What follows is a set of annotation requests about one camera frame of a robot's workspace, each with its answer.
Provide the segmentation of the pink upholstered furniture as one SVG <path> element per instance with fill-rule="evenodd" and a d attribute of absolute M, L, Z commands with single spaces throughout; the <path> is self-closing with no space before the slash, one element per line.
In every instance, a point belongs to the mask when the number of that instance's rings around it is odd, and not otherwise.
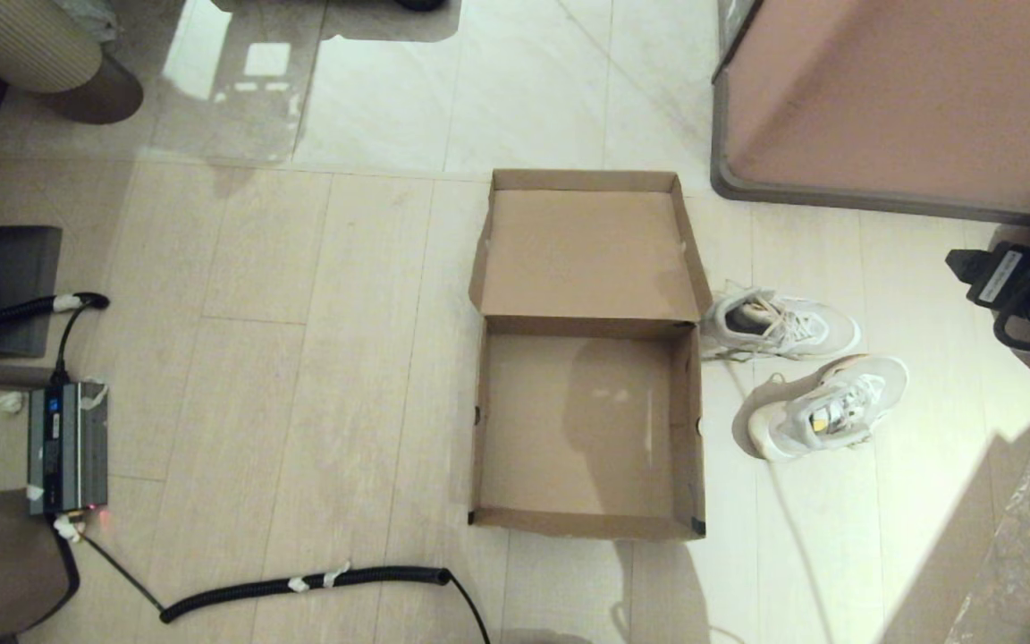
<path fill-rule="evenodd" d="M 718 0 L 725 199 L 1030 225 L 1030 0 Z"/>

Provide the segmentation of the white mesh sneaker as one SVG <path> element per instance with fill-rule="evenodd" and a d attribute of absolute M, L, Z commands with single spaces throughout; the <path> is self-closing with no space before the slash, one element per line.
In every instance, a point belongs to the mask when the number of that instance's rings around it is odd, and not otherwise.
<path fill-rule="evenodd" d="M 861 339 L 861 326 L 829 305 L 733 281 L 713 293 L 700 321 L 703 361 L 837 358 Z"/>
<path fill-rule="evenodd" d="M 846 355 L 812 375 L 775 372 L 739 407 L 731 434 L 749 456 L 769 463 L 856 448 L 874 439 L 909 385 L 896 355 Z"/>

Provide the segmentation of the grey power inverter box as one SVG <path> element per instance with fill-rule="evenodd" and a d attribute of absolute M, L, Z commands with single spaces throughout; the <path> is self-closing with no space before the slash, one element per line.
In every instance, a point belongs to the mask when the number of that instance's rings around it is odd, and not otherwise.
<path fill-rule="evenodd" d="M 29 392 L 26 503 L 55 516 L 109 503 L 109 385 L 71 382 Z"/>

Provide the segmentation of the brown cardboard shoe box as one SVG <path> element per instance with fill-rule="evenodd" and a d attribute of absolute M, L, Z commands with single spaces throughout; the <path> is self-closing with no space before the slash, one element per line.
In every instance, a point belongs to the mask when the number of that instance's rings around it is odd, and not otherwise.
<path fill-rule="evenodd" d="M 470 526 L 703 538 L 712 293 L 680 178 L 494 170 L 469 298 Z"/>

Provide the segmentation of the crumpled grey plastic sheet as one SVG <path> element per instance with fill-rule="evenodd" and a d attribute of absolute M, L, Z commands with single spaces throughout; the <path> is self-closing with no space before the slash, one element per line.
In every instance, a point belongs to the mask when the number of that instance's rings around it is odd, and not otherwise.
<path fill-rule="evenodd" d="M 61 11 L 71 18 L 97 42 L 114 42 L 121 34 L 121 23 L 112 0 L 53 0 Z"/>

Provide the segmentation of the beige ribbed ottoman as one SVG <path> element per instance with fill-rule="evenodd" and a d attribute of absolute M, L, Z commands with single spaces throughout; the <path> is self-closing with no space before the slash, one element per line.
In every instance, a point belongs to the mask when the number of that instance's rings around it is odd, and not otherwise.
<path fill-rule="evenodd" d="M 76 123 L 127 121 L 144 101 L 139 79 L 54 0 L 0 0 L 0 79 Z"/>

